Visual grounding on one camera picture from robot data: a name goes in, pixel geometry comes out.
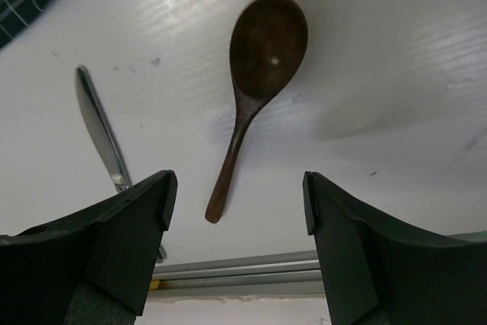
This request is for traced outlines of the brown wooden spoon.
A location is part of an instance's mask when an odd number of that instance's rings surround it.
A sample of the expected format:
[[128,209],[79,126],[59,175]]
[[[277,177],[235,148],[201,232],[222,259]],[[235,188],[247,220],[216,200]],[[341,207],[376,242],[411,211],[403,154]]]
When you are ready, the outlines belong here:
[[251,122],[289,83],[307,49],[308,27],[294,0],[255,0],[240,13],[229,46],[236,107],[234,130],[205,210],[216,224],[224,214],[237,157]]

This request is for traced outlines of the silver metal knife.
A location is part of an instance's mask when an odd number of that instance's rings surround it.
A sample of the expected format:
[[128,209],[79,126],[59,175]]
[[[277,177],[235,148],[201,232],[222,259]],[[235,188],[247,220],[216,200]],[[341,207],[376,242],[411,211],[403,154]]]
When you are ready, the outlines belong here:
[[84,65],[75,69],[75,91],[88,134],[107,169],[116,193],[124,193],[132,188],[132,178],[90,72]]

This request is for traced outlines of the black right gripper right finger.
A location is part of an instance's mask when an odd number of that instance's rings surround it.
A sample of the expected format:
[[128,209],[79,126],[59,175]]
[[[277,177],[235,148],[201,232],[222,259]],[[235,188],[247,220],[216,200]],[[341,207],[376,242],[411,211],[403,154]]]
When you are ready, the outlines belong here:
[[316,172],[303,179],[334,324],[484,324],[486,234],[441,235],[356,199]]

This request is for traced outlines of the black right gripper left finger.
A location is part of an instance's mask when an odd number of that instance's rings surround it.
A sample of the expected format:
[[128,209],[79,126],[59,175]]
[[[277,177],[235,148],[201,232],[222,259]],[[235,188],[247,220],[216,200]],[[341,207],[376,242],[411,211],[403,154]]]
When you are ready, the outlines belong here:
[[133,324],[176,195],[176,174],[162,170],[78,212],[2,236],[1,322]]

